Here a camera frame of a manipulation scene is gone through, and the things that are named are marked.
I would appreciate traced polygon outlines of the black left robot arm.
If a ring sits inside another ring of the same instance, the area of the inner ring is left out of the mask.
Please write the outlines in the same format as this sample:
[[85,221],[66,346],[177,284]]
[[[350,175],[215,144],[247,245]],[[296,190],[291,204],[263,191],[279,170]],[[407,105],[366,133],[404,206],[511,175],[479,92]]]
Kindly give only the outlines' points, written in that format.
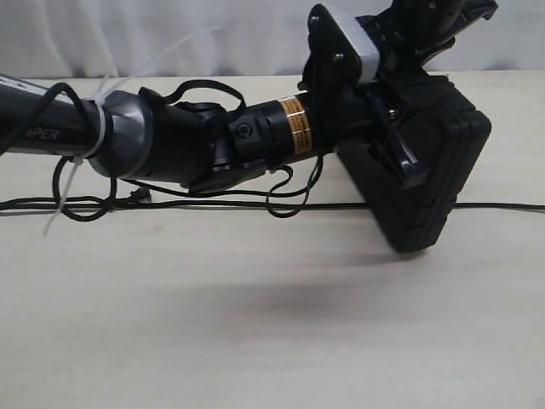
[[68,84],[43,87],[4,76],[1,150],[80,158],[103,176],[215,193],[360,139],[402,187],[427,176],[390,119],[388,95],[377,82],[306,73],[297,95],[253,106],[240,101],[232,110],[185,101],[193,89],[238,95],[218,81],[193,79],[169,95],[113,89],[82,99]]

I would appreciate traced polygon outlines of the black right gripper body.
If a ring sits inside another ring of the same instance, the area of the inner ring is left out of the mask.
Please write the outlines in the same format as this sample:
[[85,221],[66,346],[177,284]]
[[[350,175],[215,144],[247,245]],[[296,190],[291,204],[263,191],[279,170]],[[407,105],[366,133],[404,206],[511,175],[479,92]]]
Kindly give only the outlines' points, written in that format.
[[413,72],[454,46],[456,35],[480,19],[490,20],[495,1],[393,1],[358,23],[380,53],[379,73]]

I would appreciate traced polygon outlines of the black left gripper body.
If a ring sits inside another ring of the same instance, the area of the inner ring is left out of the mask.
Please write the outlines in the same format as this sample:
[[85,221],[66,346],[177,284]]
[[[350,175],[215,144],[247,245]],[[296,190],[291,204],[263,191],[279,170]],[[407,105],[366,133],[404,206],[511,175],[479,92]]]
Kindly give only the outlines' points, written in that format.
[[369,88],[335,84],[323,73],[316,64],[307,63],[298,83],[316,150],[329,153],[347,141],[371,141],[380,125],[367,98]]

